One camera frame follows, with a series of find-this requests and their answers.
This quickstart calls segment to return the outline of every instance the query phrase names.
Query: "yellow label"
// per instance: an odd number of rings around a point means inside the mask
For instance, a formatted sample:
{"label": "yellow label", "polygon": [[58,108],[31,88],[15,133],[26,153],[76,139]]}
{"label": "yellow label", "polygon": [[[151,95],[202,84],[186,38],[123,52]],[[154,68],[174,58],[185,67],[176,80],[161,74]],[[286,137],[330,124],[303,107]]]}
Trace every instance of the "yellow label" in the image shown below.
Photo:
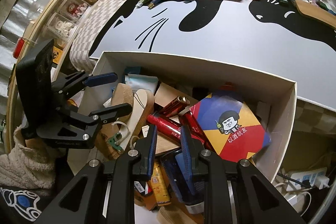
{"label": "yellow label", "polygon": [[62,56],[63,51],[60,50],[59,48],[54,47],[53,53],[54,53],[54,56],[53,56],[53,58],[52,58],[52,61],[53,61],[55,64],[58,64],[59,61],[60,61],[60,59],[61,59],[61,56]]}
{"label": "yellow label", "polygon": [[153,189],[156,202],[159,206],[171,203],[167,187],[163,180],[160,164],[157,161],[154,162],[154,170],[151,178],[151,187]]}

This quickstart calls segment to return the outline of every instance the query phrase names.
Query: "cat ear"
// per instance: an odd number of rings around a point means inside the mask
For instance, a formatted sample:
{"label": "cat ear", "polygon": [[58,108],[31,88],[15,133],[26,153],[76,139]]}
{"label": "cat ear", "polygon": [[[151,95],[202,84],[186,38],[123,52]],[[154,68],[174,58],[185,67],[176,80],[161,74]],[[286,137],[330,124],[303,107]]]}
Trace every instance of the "cat ear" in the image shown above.
{"label": "cat ear", "polygon": [[135,9],[135,5],[138,3],[139,0],[126,0],[122,6],[114,13],[114,15],[106,22],[104,27],[101,29],[99,34],[97,35],[96,39],[94,40],[91,49],[89,51],[89,56],[91,56],[95,50],[98,48],[98,45],[100,41],[103,39],[104,35],[107,33],[107,31],[112,27],[112,25],[122,17],[128,18],[133,10]]}
{"label": "cat ear", "polygon": [[178,28],[182,32],[193,32],[210,23],[217,14],[223,0],[195,0],[196,8],[187,14]]}

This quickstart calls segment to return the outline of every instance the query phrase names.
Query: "cardboard box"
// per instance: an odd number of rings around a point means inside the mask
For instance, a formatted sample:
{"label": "cardboard box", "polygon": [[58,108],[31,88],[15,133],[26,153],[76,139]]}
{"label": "cardboard box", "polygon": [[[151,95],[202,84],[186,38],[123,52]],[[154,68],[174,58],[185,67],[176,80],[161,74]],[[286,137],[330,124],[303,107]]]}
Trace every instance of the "cardboard box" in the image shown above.
{"label": "cardboard box", "polygon": [[[125,67],[141,66],[157,77],[169,77],[181,84],[217,89],[225,82],[236,85],[244,98],[271,105],[267,131],[271,144],[255,155],[256,167],[269,181],[273,181],[285,155],[291,136],[295,107],[296,82],[263,71],[229,63],[156,54],[151,52],[104,52],[93,70],[93,75],[115,72],[119,80]],[[85,115],[102,108],[111,97],[117,82],[85,89],[79,112]],[[90,151],[69,151],[68,162],[75,171],[91,158]]]}

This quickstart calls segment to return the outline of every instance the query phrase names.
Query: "red tube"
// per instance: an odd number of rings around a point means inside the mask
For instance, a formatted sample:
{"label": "red tube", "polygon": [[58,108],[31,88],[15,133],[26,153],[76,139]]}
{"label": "red tube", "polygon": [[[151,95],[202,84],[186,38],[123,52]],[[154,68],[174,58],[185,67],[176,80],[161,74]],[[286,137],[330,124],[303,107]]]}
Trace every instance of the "red tube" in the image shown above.
{"label": "red tube", "polygon": [[162,115],[160,117],[148,115],[147,117],[147,121],[151,124],[155,124],[160,133],[164,134],[167,138],[174,142],[181,143],[180,127],[168,120],[168,118]]}
{"label": "red tube", "polygon": [[179,114],[189,105],[190,102],[186,97],[177,96],[168,105],[166,105],[163,109],[161,109],[159,113],[169,118]]}
{"label": "red tube", "polygon": [[188,111],[186,112],[181,118],[180,122],[182,124],[188,124],[189,128],[192,130],[192,134],[195,135],[197,138],[200,138],[204,141],[204,147],[206,149],[209,149],[211,151],[214,151],[213,146],[211,145],[210,141],[208,140],[208,137],[205,135],[203,129],[195,119],[194,115]]}

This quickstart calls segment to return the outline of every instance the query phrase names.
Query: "barcode label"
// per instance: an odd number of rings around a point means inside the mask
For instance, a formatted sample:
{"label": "barcode label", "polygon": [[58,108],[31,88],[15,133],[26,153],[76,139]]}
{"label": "barcode label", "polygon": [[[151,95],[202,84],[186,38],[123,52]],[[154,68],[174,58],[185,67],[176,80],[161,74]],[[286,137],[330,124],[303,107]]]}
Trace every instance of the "barcode label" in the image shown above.
{"label": "barcode label", "polygon": [[135,188],[139,191],[139,193],[142,193],[145,191],[145,189],[141,186],[140,182],[134,181]]}

